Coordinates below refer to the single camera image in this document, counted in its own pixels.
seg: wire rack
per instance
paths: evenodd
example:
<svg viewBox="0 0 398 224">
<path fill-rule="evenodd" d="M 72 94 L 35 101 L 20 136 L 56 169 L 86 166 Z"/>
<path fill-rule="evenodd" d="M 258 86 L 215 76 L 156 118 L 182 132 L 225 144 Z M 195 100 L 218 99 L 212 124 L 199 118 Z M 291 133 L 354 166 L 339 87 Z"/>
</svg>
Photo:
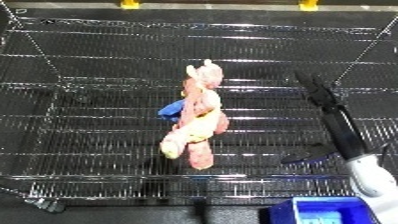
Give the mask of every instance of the wire rack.
<svg viewBox="0 0 398 224">
<path fill-rule="evenodd" d="M 338 155 L 280 164 L 330 141 L 292 71 L 332 82 L 351 66 L 335 92 L 377 149 L 395 136 L 398 111 L 395 42 L 381 32 L 17 18 L 0 49 L 0 180 L 26 198 L 71 204 L 351 195 Z M 172 124 L 156 115 L 179 99 L 185 67 L 206 58 L 226 74 L 218 92 L 231 126 L 211 140 L 214 167 L 196 171 L 186 155 L 162 157 L 158 144 Z M 385 166 L 396 175 L 392 148 Z"/>
</svg>

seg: pink toy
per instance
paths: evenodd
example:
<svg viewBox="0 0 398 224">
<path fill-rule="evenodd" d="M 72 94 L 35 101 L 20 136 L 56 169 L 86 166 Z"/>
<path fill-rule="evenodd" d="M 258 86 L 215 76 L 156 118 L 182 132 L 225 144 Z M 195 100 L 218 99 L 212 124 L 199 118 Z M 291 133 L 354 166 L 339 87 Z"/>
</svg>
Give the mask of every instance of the pink toy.
<svg viewBox="0 0 398 224">
<path fill-rule="evenodd" d="M 176 159 L 188 148 L 191 166 L 203 170 L 214 163 L 208 139 L 224 133 L 229 126 L 221 111 L 221 99 L 214 91 L 224 75 L 222 69 L 208 59 L 198 69 L 187 66 L 187 74 L 180 120 L 160 143 L 160 149 L 166 157 Z"/>
</svg>

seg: blue container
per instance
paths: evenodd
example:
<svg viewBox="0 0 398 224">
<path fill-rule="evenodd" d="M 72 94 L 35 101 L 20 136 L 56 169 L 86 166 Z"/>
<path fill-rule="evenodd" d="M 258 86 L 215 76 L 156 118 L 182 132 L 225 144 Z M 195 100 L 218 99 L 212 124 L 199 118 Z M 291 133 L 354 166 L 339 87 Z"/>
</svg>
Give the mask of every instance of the blue container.
<svg viewBox="0 0 398 224">
<path fill-rule="evenodd" d="M 270 208 L 271 224 L 373 224 L 356 197 L 295 197 Z"/>
</svg>

